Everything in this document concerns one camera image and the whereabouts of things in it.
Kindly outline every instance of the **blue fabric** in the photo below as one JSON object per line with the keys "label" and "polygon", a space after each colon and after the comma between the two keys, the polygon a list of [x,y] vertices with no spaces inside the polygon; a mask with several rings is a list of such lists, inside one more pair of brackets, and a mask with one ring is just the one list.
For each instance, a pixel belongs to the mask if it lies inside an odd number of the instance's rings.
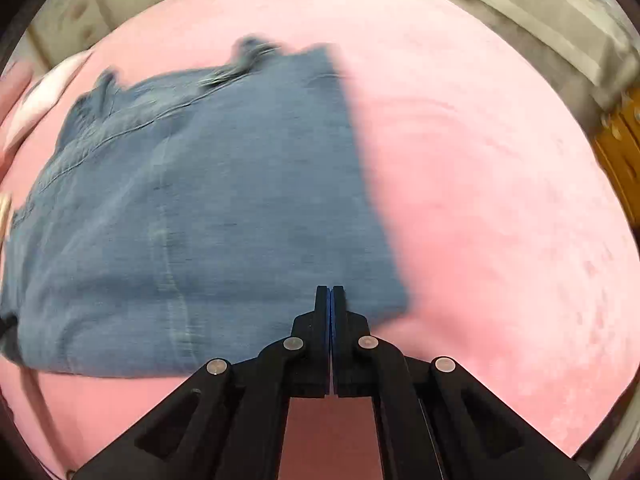
{"label": "blue fabric", "polygon": [[370,322],[406,296],[325,48],[244,40],[228,65],[78,99],[12,221],[2,351],[41,370],[189,374],[253,358],[344,285]]}

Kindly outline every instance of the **pink tablecloth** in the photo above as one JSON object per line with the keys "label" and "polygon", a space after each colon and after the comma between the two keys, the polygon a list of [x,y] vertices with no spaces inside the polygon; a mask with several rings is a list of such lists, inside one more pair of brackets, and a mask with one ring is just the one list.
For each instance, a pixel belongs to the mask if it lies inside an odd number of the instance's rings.
{"label": "pink tablecloth", "polygon": [[[367,183],[411,295],[410,313],[377,333],[419,358],[455,357],[575,452],[640,361],[638,254],[560,99],[519,54],[447,0],[163,2],[96,46],[0,190],[11,191],[16,205],[24,201],[69,107],[107,66],[131,84],[221,64],[249,33],[291,50],[333,45]],[[4,361],[0,368],[17,425],[59,474],[180,381],[20,374]],[[291,428],[312,420],[305,417],[329,420],[309,406],[296,405]],[[325,432],[323,445],[358,442],[351,432],[366,428],[356,412],[344,410],[334,421],[342,429]],[[340,464],[318,463],[307,478]],[[282,471],[300,476],[292,463]]]}

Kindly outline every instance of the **pink surface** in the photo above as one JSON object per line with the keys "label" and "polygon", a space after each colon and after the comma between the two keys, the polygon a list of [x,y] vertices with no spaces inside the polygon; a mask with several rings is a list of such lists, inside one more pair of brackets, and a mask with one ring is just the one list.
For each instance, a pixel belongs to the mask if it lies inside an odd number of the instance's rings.
{"label": "pink surface", "polygon": [[[638,254],[560,99],[519,54],[447,0],[159,4],[95,47],[0,190],[10,190],[15,205],[24,201],[69,107],[107,66],[132,84],[221,64],[249,33],[291,50],[334,45],[367,181],[411,295],[411,312],[377,333],[419,358],[456,358],[573,454],[640,361]],[[81,465],[180,381],[40,373],[25,382],[7,362],[0,376],[25,439],[58,471]],[[363,429],[357,411],[335,423]],[[309,478],[340,464],[319,462],[325,469]]]}

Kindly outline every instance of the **silver screw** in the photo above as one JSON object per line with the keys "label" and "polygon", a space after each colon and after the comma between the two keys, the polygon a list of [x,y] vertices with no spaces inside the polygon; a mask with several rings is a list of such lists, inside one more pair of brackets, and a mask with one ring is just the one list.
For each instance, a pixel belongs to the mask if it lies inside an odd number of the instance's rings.
{"label": "silver screw", "polygon": [[358,339],[358,345],[365,350],[371,350],[378,346],[378,340],[372,335],[364,335]]}
{"label": "silver screw", "polygon": [[436,368],[441,372],[448,374],[456,369],[456,362],[448,357],[441,357],[436,360]]}
{"label": "silver screw", "polygon": [[282,345],[287,350],[300,350],[305,345],[305,342],[299,337],[287,337]]}
{"label": "silver screw", "polygon": [[207,372],[211,375],[220,375],[226,372],[226,361],[224,359],[212,359],[207,363]]}

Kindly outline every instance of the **blue denim garment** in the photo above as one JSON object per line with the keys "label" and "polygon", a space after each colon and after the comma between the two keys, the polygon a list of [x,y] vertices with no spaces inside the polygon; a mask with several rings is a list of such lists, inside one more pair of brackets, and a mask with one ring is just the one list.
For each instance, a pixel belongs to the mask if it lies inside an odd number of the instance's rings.
{"label": "blue denim garment", "polygon": [[258,40],[215,69],[78,99],[6,247],[11,360],[89,376],[253,358],[344,285],[370,322],[406,306],[325,48]]}

